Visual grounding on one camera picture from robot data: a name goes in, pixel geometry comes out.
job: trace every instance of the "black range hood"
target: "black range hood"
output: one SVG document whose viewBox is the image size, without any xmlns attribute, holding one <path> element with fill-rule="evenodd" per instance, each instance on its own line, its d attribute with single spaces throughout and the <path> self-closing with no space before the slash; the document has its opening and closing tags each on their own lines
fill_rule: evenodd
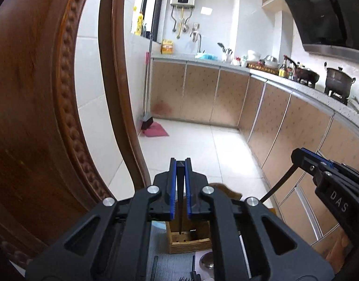
<svg viewBox="0 0 359 281">
<path fill-rule="evenodd" d="M 359 7 L 355 0 L 285 0 L 303 47 L 359 63 Z"/>
</svg>

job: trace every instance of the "wooden chair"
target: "wooden chair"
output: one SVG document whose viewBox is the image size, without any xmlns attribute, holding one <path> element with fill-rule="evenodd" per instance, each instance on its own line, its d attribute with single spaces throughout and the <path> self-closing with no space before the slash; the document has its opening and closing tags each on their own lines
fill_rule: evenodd
<svg viewBox="0 0 359 281">
<path fill-rule="evenodd" d="M 25 268 L 111 195 L 87 149 L 74 87 L 85 0 L 0 6 L 0 247 Z M 124 0 L 101 0 L 99 49 L 110 118 L 134 187 L 150 185 L 126 74 Z"/>
</svg>

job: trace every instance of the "stove burner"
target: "stove burner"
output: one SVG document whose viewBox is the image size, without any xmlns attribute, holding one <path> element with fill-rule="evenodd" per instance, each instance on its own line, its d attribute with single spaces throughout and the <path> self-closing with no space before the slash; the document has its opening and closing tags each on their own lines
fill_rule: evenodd
<svg viewBox="0 0 359 281">
<path fill-rule="evenodd" d="M 330 89 L 328 89 L 328 88 L 325 88 L 324 93 L 327 94 L 328 96 L 334 98 L 335 100 L 337 100 L 337 101 L 339 101 L 339 102 L 345 104 L 345 105 L 348 104 L 347 98 L 345 98 L 345 96 L 342 95 L 342 94 L 338 94 L 338 93 L 336 93 L 335 91 L 332 91 L 332 90 L 330 90 Z"/>
<path fill-rule="evenodd" d="M 297 77 L 294 77 L 293 80 L 294 80 L 295 82 L 300 83 L 301 85 L 309 86 L 309 87 L 312 88 L 312 89 L 315 88 L 315 83 L 313 83 L 313 82 L 311 82 L 311 81 L 304 80 L 304 79 L 297 78 Z"/>
</svg>

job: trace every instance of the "knife block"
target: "knife block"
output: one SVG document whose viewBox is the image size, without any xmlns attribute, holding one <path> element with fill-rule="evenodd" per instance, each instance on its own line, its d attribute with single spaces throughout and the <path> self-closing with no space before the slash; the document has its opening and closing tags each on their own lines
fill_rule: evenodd
<svg viewBox="0 0 359 281">
<path fill-rule="evenodd" d="M 242 194 L 231 191 L 223 184 L 210 184 L 214 188 L 223 191 L 229 198 L 240 200 Z M 178 202 L 176 202 L 175 212 L 178 213 Z M 166 234 L 168 238 L 168 253 L 182 254 L 212 248 L 211 233 L 208 222 L 190 221 L 187 218 L 186 198 L 183 200 L 182 209 L 182 233 L 179 233 L 180 219 L 176 215 L 171 222 L 166 222 Z"/>
</svg>

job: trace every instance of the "faucet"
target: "faucet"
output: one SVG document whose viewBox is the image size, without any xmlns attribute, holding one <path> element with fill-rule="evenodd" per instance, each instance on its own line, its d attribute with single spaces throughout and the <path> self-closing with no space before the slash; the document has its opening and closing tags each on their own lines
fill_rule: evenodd
<svg viewBox="0 0 359 281">
<path fill-rule="evenodd" d="M 201 53 L 201 34 L 199 32 L 199 23 L 194 23 L 194 27 L 190 33 L 190 38 L 195 43 L 198 41 L 198 53 Z"/>
</svg>

